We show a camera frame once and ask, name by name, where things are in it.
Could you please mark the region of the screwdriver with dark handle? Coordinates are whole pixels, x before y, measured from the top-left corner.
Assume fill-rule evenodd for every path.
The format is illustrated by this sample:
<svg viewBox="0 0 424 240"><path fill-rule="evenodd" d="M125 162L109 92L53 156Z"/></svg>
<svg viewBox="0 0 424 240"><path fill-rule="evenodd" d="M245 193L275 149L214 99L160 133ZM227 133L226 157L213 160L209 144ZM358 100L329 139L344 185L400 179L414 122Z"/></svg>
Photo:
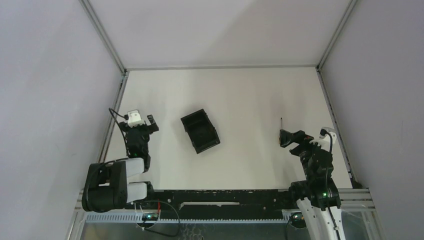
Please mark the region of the screwdriver with dark handle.
<svg viewBox="0 0 424 240"><path fill-rule="evenodd" d="M283 148L284 142L285 142L285 134L284 134L284 129L283 129L283 118L280 118L280 129L279 129L279 136L278 136L278 141L279 141L279 145L280 147Z"/></svg>

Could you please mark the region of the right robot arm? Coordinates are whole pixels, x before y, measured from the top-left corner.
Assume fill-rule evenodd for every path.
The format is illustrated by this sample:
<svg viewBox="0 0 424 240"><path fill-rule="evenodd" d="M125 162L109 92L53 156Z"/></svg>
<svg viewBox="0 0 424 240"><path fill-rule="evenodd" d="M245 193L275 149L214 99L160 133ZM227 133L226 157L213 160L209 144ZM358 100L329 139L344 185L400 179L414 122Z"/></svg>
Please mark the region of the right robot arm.
<svg viewBox="0 0 424 240"><path fill-rule="evenodd" d="M336 133L328 127L321 128L318 138L303 130L279 131L280 147L296 144L289 152L299 157L305 180L290 184L289 203L300 210L312 240L346 239L341 197L332 179L336 142Z"/></svg>

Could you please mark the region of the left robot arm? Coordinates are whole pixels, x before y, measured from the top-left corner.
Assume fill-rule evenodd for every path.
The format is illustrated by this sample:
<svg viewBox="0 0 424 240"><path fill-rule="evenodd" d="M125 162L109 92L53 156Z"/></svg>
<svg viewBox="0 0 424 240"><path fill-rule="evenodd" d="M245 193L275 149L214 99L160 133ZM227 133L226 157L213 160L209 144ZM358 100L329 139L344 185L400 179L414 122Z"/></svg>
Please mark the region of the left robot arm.
<svg viewBox="0 0 424 240"><path fill-rule="evenodd" d="M89 166L81 199L84 211L105 213L123 209L134 201L145 209L155 205L157 196L151 191L149 181L129 181L130 177L150 169L150 136L159 131L159 127L152 115L148 115L147 119L149 124L137 111L130 111L127 121L119 123L127 156Z"/></svg>

